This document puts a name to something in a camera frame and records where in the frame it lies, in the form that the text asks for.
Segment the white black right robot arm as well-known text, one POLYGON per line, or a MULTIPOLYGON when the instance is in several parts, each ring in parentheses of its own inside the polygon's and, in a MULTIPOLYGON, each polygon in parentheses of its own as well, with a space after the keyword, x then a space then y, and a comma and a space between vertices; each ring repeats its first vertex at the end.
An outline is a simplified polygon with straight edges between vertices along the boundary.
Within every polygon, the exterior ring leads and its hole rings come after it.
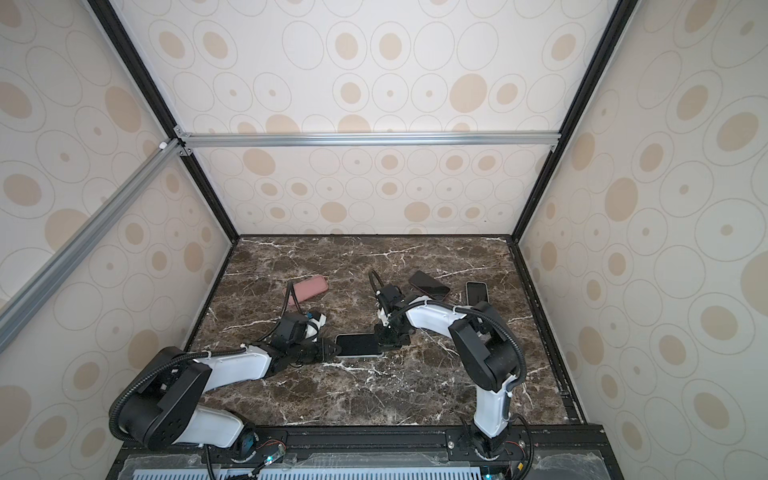
POLYGON ((525 381, 527 364, 520 342, 498 312, 487 302, 454 306, 405 295, 394 285, 376 287, 374 294, 379 348, 391 351, 408 345, 417 330, 450 338, 476 386, 476 430, 488 440, 500 436, 511 418, 512 390, 525 381))

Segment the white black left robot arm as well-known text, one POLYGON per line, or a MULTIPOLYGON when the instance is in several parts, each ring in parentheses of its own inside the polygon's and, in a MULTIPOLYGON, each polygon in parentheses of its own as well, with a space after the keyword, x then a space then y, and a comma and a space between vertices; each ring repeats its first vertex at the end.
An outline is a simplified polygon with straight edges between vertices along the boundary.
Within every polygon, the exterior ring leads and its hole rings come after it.
POLYGON ((160 350, 113 401, 108 426, 121 441, 151 451, 174 444, 214 446, 245 460, 259 436, 245 417, 204 407, 205 393, 230 384, 256 381, 290 368, 323 363, 341 349, 320 335, 326 317, 316 311, 287 313, 254 344, 220 351, 160 350))

